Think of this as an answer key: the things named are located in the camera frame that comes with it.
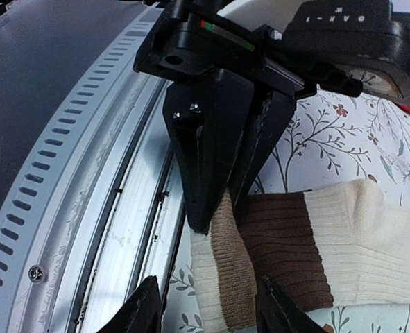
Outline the cream brown striped sock pair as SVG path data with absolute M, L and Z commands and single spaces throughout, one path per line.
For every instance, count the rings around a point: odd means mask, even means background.
M 410 208 L 372 180 L 290 194 L 225 194 L 206 234 L 191 232 L 203 329 L 236 332 L 264 320 L 261 279 L 299 323 L 317 309 L 410 304 Z

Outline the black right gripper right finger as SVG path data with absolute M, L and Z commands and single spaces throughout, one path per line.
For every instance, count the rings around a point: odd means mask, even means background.
M 255 296 L 257 331 L 262 333 L 323 333 L 315 323 L 282 290 L 270 275 L 257 282 Z

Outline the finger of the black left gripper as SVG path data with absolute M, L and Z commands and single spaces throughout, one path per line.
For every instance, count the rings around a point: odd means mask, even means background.
M 287 128 L 295 108 L 295 99 L 280 92 L 265 92 L 253 97 L 229 181 L 234 207 L 248 194 L 255 178 Z
M 207 234 L 239 153 L 254 85 L 213 69 L 166 91 L 163 117 L 177 159 L 189 227 Z

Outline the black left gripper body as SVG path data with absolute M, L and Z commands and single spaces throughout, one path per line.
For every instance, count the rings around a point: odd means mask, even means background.
M 173 82 L 227 69 L 296 99 L 315 95 L 315 84 L 266 53 L 262 37 L 217 15 L 215 1 L 171 1 L 135 56 L 133 69 Z

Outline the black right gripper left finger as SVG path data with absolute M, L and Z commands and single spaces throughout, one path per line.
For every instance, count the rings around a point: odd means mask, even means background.
M 160 333 L 161 309 L 157 277 L 148 276 L 100 333 Z

